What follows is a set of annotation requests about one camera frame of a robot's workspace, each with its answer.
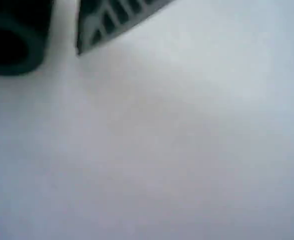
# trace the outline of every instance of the white surface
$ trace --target white surface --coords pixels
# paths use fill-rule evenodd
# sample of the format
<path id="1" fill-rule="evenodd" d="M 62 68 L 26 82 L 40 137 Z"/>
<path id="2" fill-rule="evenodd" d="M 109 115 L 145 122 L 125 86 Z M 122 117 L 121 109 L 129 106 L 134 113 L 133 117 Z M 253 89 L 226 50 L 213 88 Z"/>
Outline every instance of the white surface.
<path id="1" fill-rule="evenodd" d="M 294 0 L 178 0 L 0 79 L 0 240 L 294 239 Z"/>

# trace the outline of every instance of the dark green object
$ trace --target dark green object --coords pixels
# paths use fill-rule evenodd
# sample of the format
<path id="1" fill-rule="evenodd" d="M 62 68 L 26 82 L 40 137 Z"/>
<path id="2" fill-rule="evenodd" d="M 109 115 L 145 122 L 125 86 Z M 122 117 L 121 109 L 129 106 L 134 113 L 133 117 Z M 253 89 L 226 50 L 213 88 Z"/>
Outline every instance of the dark green object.
<path id="1" fill-rule="evenodd" d="M 78 53 L 114 39 L 169 2 L 172 0 L 81 0 Z"/>
<path id="2" fill-rule="evenodd" d="M 44 60 L 53 0 L 0 0 L 0 75 L 20 75 Z"/>

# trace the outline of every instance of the cylindrical object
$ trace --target cylindrical object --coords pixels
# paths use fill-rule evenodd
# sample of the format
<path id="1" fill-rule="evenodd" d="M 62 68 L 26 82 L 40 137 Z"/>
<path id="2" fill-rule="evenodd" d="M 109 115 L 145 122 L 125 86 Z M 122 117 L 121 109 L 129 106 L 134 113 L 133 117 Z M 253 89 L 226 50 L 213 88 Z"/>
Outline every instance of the cylindrical object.
<path id="1" fill-rule="evenodd" d="M 0 0 L 0 75 L 36 69 L 44 60 L 54 0 Z"/>

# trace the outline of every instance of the gray plastic object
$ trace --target gray plastic object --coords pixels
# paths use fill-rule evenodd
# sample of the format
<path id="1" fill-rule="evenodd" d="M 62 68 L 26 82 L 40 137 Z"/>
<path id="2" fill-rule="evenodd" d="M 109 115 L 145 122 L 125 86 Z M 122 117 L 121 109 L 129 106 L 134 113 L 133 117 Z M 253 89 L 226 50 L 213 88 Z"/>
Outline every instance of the gray plastic object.
<path id="1" fill-rule="evenodd" d="M 86 53 L 131 29 L 173 0 L 81 0 L 78 54 Z"/>

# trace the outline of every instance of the plastic part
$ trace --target plastic part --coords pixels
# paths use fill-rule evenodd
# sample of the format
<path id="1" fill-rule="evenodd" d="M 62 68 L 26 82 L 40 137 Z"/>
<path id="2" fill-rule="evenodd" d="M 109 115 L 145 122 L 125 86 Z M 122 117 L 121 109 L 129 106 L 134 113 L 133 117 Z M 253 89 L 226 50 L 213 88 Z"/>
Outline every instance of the plastic part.
<path id="1" fill-rule="evenodd" d="M 53 0 L 0 0 L 0 75 L 20 75 L 44 60 Z"/>
<path id="2" fill-rule="evenodd" d="M 81 0 L 78 18 L 78 53 L 117 37 L 172 0 Z"/>

